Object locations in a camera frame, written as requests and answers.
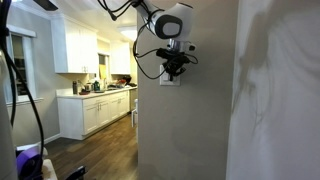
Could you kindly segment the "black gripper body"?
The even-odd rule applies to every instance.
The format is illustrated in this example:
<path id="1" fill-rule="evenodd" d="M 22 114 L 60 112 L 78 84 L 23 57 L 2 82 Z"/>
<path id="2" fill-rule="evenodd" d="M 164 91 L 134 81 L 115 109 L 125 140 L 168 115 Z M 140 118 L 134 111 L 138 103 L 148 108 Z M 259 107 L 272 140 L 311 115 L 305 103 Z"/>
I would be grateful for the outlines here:
<path id="1" fill-rule="evenodd" d="M 166 62 L 164 63 L 165 70 L 172 76 L 179 76 L 185 71 L 184 64 L 190 62 L 189 58 L 183 53 L 169 53 L 164 55 Z"/>

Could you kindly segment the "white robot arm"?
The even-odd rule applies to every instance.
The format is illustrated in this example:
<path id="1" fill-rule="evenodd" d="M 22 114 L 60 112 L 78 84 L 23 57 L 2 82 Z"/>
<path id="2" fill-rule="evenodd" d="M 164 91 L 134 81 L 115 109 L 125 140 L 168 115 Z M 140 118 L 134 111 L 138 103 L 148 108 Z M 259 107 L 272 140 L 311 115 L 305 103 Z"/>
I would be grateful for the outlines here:
<path id="1" fill-rule="evenodd" d="M 132 6 L 144 20 L 143 27 L 158 38 L 169 41 L 166 48 L 156 50 L 156 55 L 166 59 L 162 66 L 172 81 L 185 71 L 183 65 L 190 62 L 186 52 L 196 49 L 188 40 L 192 28 L 193 7 L 176 3 L 170 9 L 163 10 L 149 0 L 133 0 Z"/>

